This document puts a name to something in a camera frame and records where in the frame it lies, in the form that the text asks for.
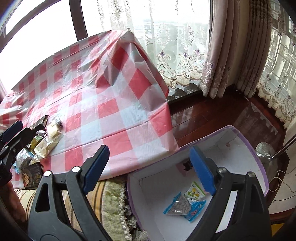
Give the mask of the black cracker snack pack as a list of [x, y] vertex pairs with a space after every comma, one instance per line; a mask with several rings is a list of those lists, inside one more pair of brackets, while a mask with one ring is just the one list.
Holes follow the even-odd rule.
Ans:
[[26, 190], [37, 189], [44, 174], [44, 166], [40, 162], [35, 162], [24, 168], [21, 174]]

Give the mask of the green yellow snack packet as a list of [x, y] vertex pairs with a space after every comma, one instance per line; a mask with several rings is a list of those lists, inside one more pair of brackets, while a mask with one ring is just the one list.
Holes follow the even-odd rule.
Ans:
[[193, 181], [190, 188], [184, 193], [184, 196], [189, 200], [201, 200], [206, 196], [204, 191], [200, 188], [200, 186]]

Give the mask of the silver floor lamp base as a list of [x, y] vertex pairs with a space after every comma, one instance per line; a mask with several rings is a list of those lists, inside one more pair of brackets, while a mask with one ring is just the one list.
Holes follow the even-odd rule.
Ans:
[[275, 150], [269, 143], [261, 142], [256, 146], [255, 152], [262, 162], [267, 179], [270, 182], [272, 178], [277, 175], [278, 170], [278, 159], [272, 159], [275, 154]]

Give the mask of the white purple-rimmed storage box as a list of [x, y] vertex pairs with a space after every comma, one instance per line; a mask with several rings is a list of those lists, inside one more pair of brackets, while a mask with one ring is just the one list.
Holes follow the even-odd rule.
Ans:
[[[164, 213], [196, 182], [206, 203], [194, 221]], [[149, 240], [269, 240], [267, 175], [254, 148], [233, 126], [191, 142], [131, 173], [127, 192]]]

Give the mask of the striped beige sofa cushion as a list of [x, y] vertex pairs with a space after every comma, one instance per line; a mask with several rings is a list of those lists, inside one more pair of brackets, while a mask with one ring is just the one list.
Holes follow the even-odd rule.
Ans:
[[[26, 219], [33, 204], [36, 190], [14, 188], [25, 212]], [[62, 191], [63, 201], [72, 227], [82, 231], [74, 214], [68, 191]], [[104, 229], [113, 240], [149, 240], [148, 232], [141, 230], [132, 213], [126, 191], [126, 180], [122, 177], [98, 181], [87, 199]]]

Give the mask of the white lace sheer curtain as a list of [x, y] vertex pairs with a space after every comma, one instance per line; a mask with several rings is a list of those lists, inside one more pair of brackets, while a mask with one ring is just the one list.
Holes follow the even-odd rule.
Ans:
[[209, 1], [82, 1], [88, 35], [131, 31], [165, 83], [200, 80], [208, 52]]

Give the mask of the red white checkered tablecloth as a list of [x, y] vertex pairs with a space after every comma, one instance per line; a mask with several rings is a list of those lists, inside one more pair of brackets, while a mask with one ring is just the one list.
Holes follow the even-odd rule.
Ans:
[[130, 31], [83, 39], [32, 69], [1, 102], [1, 129], [20, 120], [59, 118], [63, 135], [45, 170], [80, 166], [101, 145], [110, 150], [102, 179], [148, 166], [175, 153], [168, 87]]

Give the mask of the pink cloth pouch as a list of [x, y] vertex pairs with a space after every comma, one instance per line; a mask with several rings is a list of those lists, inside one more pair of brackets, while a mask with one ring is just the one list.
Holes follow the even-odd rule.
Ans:
[[191, 163], [191, 161], [189, 159], [180, 162], [176, 165], [178, 171], [184, 176], [186, 177], [188, 175], [188, 173], [192, 170], [193, 165]]

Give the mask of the blue pattern snack bag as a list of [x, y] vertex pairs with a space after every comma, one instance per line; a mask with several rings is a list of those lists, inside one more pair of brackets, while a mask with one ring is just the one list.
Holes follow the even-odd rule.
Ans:
[[191, 209], [189, 213], [185, 215], [185, 219], [189, 222], [193, 222], [198, 217], [198, 215], [202, 212], [206, 202], [207, 202], [206, 200], [199, 200], [199, 201], [193, 202], [191, 204]]

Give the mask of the white nut snack packet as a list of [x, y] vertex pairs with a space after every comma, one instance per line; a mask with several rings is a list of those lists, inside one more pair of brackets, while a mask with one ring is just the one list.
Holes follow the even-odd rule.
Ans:
[[59, 137], [62, 134], [63, 124], [60, 118], [55, 117], [52, 122], [47, 125], [47, 136], [50, 140]]

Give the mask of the pink beige heavy curtain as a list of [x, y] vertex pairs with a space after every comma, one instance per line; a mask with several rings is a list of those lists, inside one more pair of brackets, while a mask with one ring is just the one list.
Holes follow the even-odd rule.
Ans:
[[200, 88], [221, 98], [231, 77], [247, 97], [256, 92], [271, 41], [270, 1], [213, 1], [208, 53]]

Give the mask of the olive yellow snack packet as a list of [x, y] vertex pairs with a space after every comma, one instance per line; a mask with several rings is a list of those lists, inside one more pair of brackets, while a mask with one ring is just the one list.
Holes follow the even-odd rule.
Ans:
[[39, 144], [39, 142], [41, 142], [41, 140], [43, 140], [43, 136], [40, 135], [36, 135], [33, 137], [31, 143], [30, 143], [30, 150], [33, 151], [34, 148]]

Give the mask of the dark window frame post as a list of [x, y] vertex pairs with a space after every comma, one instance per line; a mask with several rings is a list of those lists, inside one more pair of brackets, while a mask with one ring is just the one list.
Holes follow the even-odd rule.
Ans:
[[88, 37], [81, 0], [69, 0], [69, 7], [75, 35], [78, 41]]

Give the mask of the blue clear seed snack bag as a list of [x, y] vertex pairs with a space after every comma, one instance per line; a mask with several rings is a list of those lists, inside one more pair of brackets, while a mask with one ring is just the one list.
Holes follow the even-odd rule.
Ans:
[[172, 203], [163, 211], [165, 215], [184, 216], [191, 210], [191, 204], [180, 192], [173, 198]]

